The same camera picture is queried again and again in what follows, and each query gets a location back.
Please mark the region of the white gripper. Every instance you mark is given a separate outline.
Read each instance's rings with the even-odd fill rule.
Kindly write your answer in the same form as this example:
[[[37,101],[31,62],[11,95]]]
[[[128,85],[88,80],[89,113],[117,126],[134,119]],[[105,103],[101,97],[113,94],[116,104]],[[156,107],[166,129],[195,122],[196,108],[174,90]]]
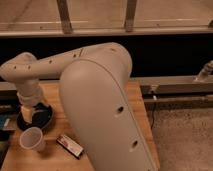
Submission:
[[[22,117],[24,121],[27,123],[31,123],[33,109],[28,107],[34,107],[43,100],[44,98],[43,91],[36,90],[32,95],[26,95],[18,91],[17,96],[18,96],[19,102],[23,105],[21,107],[21,113],[22,113]]]

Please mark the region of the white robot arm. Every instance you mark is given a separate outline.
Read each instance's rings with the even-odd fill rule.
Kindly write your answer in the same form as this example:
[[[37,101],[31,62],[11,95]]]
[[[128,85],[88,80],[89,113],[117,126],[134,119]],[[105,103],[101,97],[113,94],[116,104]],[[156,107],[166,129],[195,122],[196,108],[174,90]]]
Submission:
[[[157,171],[126,95],[131,71],[129,52],[110,42],[40,60],[21,53],[0,77],[30,106],[42,99],[38,80],[58,76],[61,105],[95,171]]]

